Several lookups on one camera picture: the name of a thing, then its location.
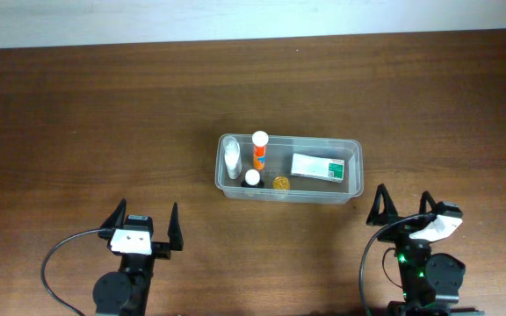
clear storage box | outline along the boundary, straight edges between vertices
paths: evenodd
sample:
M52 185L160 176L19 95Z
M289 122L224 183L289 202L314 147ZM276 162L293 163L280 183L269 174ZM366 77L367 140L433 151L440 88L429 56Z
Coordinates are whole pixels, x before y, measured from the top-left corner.
M242 173L237 179L228 176L224 161L224 137L233 136L239 142L242 157ZM345 163L344 179L340 183L291 176L293 154L341 159ZM245 172L253 168L253 141L251 135L224 134L218 141L216 157L216 186L228 198L242 198L264 201L300 202L318 204L343 204L352 197L362 194L364 188L362 147L355 140L317 139L309 137L269 136L266 163L260 171L264 189L243 188L241 182ZM272 189L277 176L290 180L290 190Z

yellow round object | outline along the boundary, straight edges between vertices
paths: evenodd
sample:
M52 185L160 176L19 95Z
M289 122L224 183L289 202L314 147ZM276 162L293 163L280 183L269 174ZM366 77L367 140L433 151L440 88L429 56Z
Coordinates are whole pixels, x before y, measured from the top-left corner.
M290 181L285 176L277 176L272 182L274 190L290 190Z

bottle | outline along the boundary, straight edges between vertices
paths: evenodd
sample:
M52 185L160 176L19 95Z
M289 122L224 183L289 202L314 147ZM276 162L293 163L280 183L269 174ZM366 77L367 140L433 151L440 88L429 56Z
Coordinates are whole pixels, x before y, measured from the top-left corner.
M261 180L261 174L255 169L248 170L245 173L245 180L242 181L243 188L264 188L264 182Z
M240 155L239 143L235 137L224 137L224 161L228 169L228 176L235 180L242 173L242 157Z
M257 170L264 169L265 158L267 155L267 143L269 135L263 131L257 131L253 134L253 167Z

wooden table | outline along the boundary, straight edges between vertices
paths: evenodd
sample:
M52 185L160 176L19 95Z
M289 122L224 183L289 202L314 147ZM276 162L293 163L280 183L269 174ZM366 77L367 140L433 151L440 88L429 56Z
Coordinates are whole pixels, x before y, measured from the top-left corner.
M214 185L223 133L353 139L365 193L346 205L230 200ZM0 50L0 315L70 315L42 288L46 252L121 198L185 249L157 262L149 315L360 314L365 225L385 183L401 215L429 190L464 223L433 252L466 264L460 307L506 315L506 31ZM401 300L367 262L371 306ZM83 237L47 268L94 313L119 266ZM395 261L387 271L398 278Z

transparent bottle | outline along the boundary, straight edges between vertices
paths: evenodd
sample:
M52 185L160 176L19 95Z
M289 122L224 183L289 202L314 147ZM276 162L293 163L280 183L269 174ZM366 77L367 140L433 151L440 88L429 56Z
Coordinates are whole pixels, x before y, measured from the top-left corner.
M240 154L239 143L235 137L228 136L224 138L224 161L228 168L228 176L235 180L242 173L242 156Z

